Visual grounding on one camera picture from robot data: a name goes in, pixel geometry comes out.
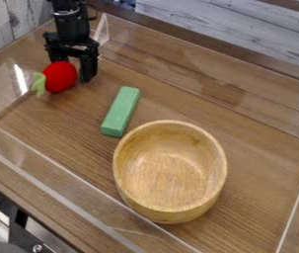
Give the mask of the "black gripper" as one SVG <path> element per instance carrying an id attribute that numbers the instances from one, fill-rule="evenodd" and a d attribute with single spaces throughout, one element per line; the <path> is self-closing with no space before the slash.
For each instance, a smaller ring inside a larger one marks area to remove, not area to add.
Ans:
<path id="1" fill-rule="evenodd" d="M 87 83 L 97 72 L 99 43 L 89 37 L 89 22 L 96 16 L 88 16 L 87 7 L 96 8 L 85 0 L 48 0 L 52 6 L 54 31 L 44 32 L 45 50 L 49 61 L 68 61 L 77 57 L 80 62 L 80 81 Z"/>

